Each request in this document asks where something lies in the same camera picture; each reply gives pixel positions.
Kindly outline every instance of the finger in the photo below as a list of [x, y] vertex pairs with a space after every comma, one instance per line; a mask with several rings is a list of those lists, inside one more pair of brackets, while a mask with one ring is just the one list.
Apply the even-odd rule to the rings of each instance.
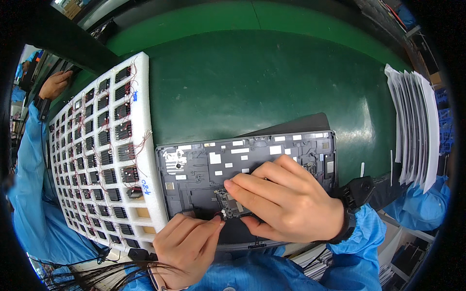
[[280, 167], [284, 168], [288, 172], [295, 174], [296, 176], [304, 179], [306, 181], [313, 181], [317, 182], [314, 176], [311, 175], [306, 169], [304, 169], [301, 165], [299, 165], [295, 160], [290, 158], [288, 155], [281, 155], [278, 157], [274, 164], [279, 165]]
[[240, 219], [253, 236], [265, 237], [275, 241], [284, 240], [283, 235], [267, 223], [260, 223], [252, 216], [241, 217]]
[[55, 77], [54, 82], [57, 83], [57, 84], [60, 83], [60, 82], [63, 82], [64, 80], [71, 77], [72, 74], [73, 74], [73, 71], [68, 71], [66, 73], [63, 73], [63, 71], [62, 71], [62, 74]]
[[[251, 176], [258, 177], [263, 180], [267, 178], [268, 180], [279, 184], [283, 187], [293, 189], [295, 191], [302, 191], [302, 185], [306, 180], [301, 179], [297, 175], [289, 172], [288, 170], [282, 168], [281, 166], [273, 162], [265, 162], [260, 167], [258, 167]], [[255, 190], [250, 189], [246, 185], [239, 183], [243, 188], [248, 189], [249, 191], [258, 194]], [[252, 186], [259, 186], [258, 183], [254, 183]]]
[[208, 238], [217, 230], [221, 223], [225, 222], [221, 220], [220, 216], [216, 215], [208, 222], [199, 224], [191, 231], [186, 239], [180, 243], [180, 248], [182, 250], [200, 252]]
[[167, 239], [173, 246], [180, 245], [198, 225], [205, 223], [207, 223], [206, 220], [187, 217], [168, 235]]
[[293, 195], [293, 193], [286, 187], [252, 175], [239, 173], [233, 177], [231, 181], [235, 182], [241, 188], [280, 206], [288, 205]]
[[243, 189], [233, 181], [225, 180], [223, 184], [234, 199], [251, 210], [255, 215], [259, 216], [267, 223], [278, 223], [278, 218], [281, 217], [283, 213], [283, 208], [281, 206]]
[[156, 237], [167, 237], [167, 236], [169, 236], [186, 218], [187, 218], [187, 216], [184, 216], [181, 213], [176, 214], [167, 223], [167, 225], [164, 228], [162, 228], [162, 230], [159, 231], [156, 234]]

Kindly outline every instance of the black wrist strap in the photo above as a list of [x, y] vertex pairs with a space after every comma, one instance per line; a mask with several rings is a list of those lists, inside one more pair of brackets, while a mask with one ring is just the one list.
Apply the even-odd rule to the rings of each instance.
[[42, 99], [39, 95], [34, 97], [34, 106], [39, 110], [39, 120], [45, 122], [48, 118], [48, 112], [50, 109], [50, 99]]

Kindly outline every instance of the stack of white paper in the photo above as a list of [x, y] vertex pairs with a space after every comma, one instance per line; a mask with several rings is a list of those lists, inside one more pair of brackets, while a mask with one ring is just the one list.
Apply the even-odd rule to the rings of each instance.
[[402, 164], [400, 184], [414, 182], [424, 193], [434, 184], [439, 163], [440, 129], [435, 94], [417, 72], [385, 66], [397, 113], [395, 162]]

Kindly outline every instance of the small circuit board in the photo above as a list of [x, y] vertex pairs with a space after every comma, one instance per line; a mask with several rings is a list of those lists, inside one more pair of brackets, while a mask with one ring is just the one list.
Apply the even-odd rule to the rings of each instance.
[[226, 189], [215, 190], [214, 193], [222, 209], [223, 220], [252, 215], [252, 212], [236, 201]]

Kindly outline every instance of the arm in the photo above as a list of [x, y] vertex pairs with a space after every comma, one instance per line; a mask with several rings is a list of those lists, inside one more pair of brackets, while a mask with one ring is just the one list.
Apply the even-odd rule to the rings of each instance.
[[320, 283], [336, 290], [380, 290], [377, 247], [385, 239], [386, 226], [377, 213], [364, 205], [356, 213], [356, 228], [339, 244], [327, 244], [333, 264]]

